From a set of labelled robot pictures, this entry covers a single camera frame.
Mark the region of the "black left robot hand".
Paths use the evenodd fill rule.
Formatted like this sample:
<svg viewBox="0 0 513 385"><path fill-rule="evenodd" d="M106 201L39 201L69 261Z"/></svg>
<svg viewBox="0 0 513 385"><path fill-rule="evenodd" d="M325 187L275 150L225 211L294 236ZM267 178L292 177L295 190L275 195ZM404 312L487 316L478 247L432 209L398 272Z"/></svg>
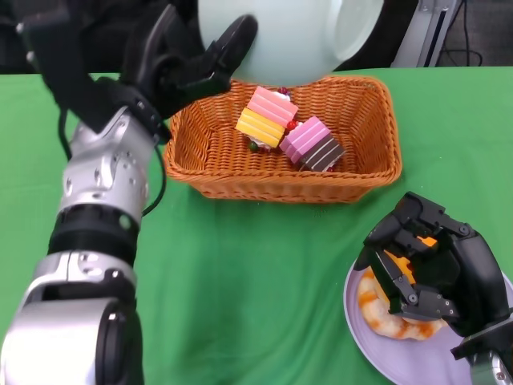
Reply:
<svg viewBox="0 0 513 385"><path fill-rule="evenodd" d="M158 2L127 41L120 80L168 118L199 99L229 91L257 29L252 15L242 15L205 45L196 1Z"/></svg>

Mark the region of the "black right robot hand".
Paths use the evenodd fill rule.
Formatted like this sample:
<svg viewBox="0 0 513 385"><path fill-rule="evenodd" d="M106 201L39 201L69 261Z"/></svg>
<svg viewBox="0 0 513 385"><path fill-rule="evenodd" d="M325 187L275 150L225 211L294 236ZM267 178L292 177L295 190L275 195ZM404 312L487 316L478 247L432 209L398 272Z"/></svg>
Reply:
<svg viewBox="0 0 513 385"><path fill-rule="evenodd" d="M367 267L393 315L442 319L462 337L510 316L501 269L483 236L413 192L364 240L354 268Z"/></svg>

